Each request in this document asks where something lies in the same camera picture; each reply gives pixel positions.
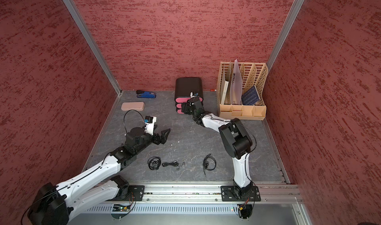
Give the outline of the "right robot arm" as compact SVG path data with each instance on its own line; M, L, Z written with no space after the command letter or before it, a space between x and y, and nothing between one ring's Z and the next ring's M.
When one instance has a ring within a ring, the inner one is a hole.
M224 119L206 111L199 97L181 103L181 112L191 115L198 125L220 133L224 148L233 161L233 194L240 200L248 197L254 191L249 173L249 154L253 141L246 127L238 118Z

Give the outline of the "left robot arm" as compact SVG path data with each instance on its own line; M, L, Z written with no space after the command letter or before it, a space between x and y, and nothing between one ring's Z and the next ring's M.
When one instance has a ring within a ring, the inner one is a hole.
M42 186L23 218L33 225L66 225L87 209L111 199L127 200L134 194L118 173L136 160L151 144L164 144L170 129L161 133L135 127L126 133L125 143L83 173L57 185Z

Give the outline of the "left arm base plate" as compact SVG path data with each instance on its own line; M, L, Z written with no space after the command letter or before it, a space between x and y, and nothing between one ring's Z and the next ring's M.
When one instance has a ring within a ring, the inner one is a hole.
M118 199L119 201L142 201L144 196L145 186L144 185L129 185L120 189Z

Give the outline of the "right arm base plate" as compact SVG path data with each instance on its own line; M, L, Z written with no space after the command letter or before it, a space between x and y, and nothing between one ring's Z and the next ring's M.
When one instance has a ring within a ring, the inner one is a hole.
M221 186L221 197L223 202L260 202L261 195L259 188L248 185L244 188L239 186Z

